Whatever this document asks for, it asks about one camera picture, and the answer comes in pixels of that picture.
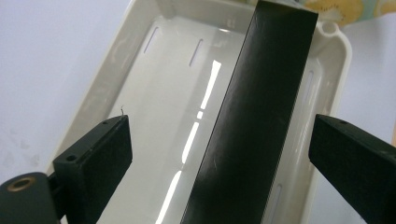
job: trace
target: white plastic tray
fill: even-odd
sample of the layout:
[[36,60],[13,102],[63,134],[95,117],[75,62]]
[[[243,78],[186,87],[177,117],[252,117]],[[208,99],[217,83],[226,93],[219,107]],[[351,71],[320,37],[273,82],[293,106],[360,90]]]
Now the white plastic tray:
[[[181,220],[253,11],[219,1],[131,5],[58,152],[121,109],[129,115],[134,161],[100,223]],[[336,110],[349,61],[338,28],[318,23],[263,223],[309,212],[313,117]]]

